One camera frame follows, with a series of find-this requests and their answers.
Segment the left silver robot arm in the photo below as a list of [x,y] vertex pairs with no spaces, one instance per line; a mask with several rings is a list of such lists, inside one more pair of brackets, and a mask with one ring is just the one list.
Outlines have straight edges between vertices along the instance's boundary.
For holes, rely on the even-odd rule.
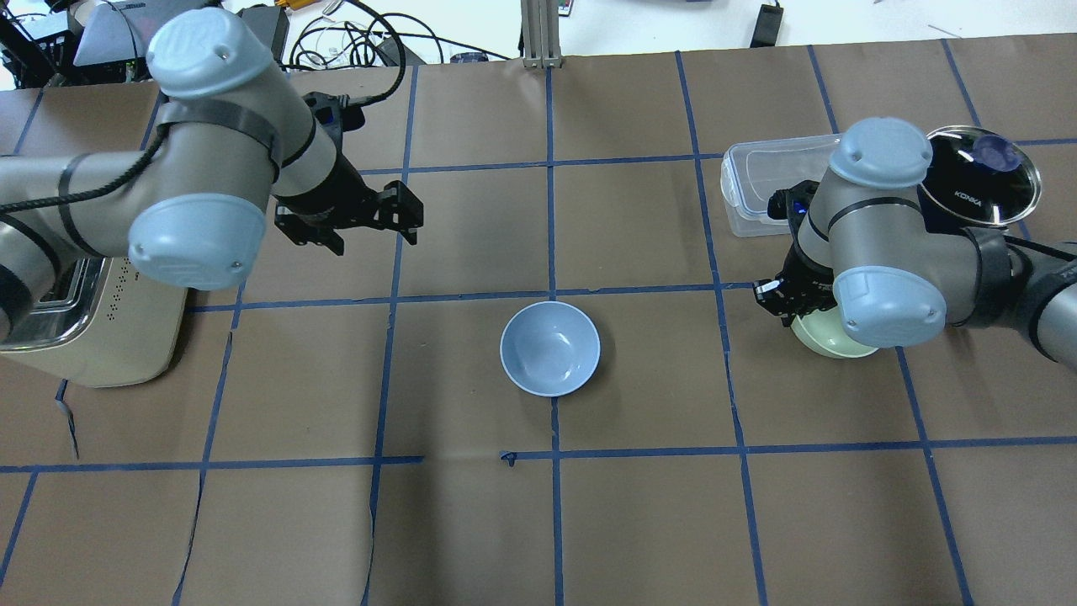
[[274,225],[342,256],[341,229],[416,244],[424,207],[401,181],[372,189],[340,136],[377,95],[295,91],[237,15],[199,8],[164,24],[146,68],[165,96],[140,152],[3,158],[3,335],[81,258],[128,258],[163,284],[239,286]]

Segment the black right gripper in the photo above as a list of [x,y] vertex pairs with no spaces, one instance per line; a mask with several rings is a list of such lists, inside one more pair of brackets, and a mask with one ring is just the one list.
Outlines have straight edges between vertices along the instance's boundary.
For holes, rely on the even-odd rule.
[[809,219],[819,186],[819,181],[800,181],[792,188],[777,189],[767,200],[767,217],[785,221],[793,237],[781,271],[761,282],[761,306],[780,318],[784,327],[791,327],[793,319],[834,308],[833,269],[811,260],[798,242],[798,230]]

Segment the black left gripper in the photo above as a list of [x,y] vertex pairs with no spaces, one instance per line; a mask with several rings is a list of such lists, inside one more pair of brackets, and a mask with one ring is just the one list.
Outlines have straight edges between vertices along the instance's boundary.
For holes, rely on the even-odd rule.
[[309,112],[307,133],[284,154],[272,185],[272,225],[295,246],[323,246],[342,257],[342,229],[396,231],[418,244],[424,206],[403,181],[372,189],[342,153],[342,133],[365,123],[348,97],[311,91],[300,99]]

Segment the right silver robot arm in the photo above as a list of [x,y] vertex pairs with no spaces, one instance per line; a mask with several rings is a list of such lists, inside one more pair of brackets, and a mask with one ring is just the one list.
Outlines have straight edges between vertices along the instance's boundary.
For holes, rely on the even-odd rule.
[[1043,196],[1029,155],[999,133],[923,133],[872,116],[842,133],[824,175],[771,196],[792,245],[756,304],[785,327],[834,311],[866,348],[908,348],[945,327],[1010,327],[1074,368],[1074,243],[1008,232]]

